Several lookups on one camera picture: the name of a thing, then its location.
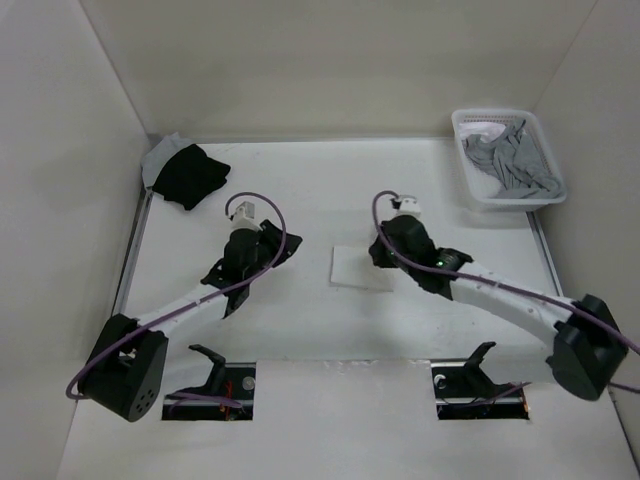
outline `white connector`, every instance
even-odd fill
[[[422,210],[420,209],[420,204],[418,203],[418,199],[411,195],[400,195],[397,200],[400,203],[398,207],[397,215],[411,215],[415,218],[420,218],[420,214]]]
[[[260,230],[260,226],[254,222],[256,206],[251,202],[242,202],[231,215],[231,230],[248,228],[255,232]]]

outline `white cloth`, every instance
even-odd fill
[[[507,126],[501,123],[470,122],[458,125],[458,132],[460,133],[460,140],[466,140],[469,135],[480,135],[480,140],[489,143],[502,135],[505,128]]]
[[[180,138],[176,132],[164,137],[153,150],[142,159],[142,181],[144,188],[151,188],[166,163],[183,148],[193,145],[195,142],[188,138]]]

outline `rectangular opening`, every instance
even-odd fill
[[[498,387],[481,372],[468,368],[466,361],[434,362],[431,375],[438,420],[529,420],[522,389],[486,401],[483,394]]]
[[[224,368],[224,378],[216,392],[198,393],[226,397],[240,403],[241,407],[228,407],[214,400],[176,400],[167,396],[162,405],[162,420],[216,422],[253,420],[256,364],[228,363]]]
[[[487,405],[469,406],[472,400],[447,403],[437,399],[436,413],[438,414],[438,420],[529,420],[529,409],[524,398],[520,401],[509,399],[501,402],[498,400]]]

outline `white table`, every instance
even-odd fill
[[[60,479],[633,478],[609,399],[561,388],[527,390],[531,420],[438,421],[428,362],[468,356],[481,342],[537,340],[489,314],[428,295],[396,272],[393,293],[329,285],[334,245],[366,248],[370,202],[391,188],[416,195],[436,244],[471,254],[515,281],[553,292],[524,214],[464,206],[450,140],[204,145],[232,165],[229,183],[192,212],[154,197],[125,313],[186,293],[221,257],[222,207],[256,191],[304,242],[285,265],[198,343],[228,361],[258,361],[253,422],[161,422],[160,405],[128,424],[82,402]],[[382,217],[390,208],[381,208]],[[268,206],[258,219],[277,224]],[[362,360],[376,360],[373,363]]]

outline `gray cloth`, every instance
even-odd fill
[[[504,186],[495,198],[556,198],[563,193],[560,181],[545,168],[533,139],[524,131],[525,120],[516,118],[494,141],[480,135],[466,141],[466,153],[483,172]]]
[[[174,133],[164,137],[158,145],[142,159],[142,182],[144,188],[151,188],[156,183],[160,171],[166,163],[180,150],[193,145],[195,142],[188,138],[180,138]]]

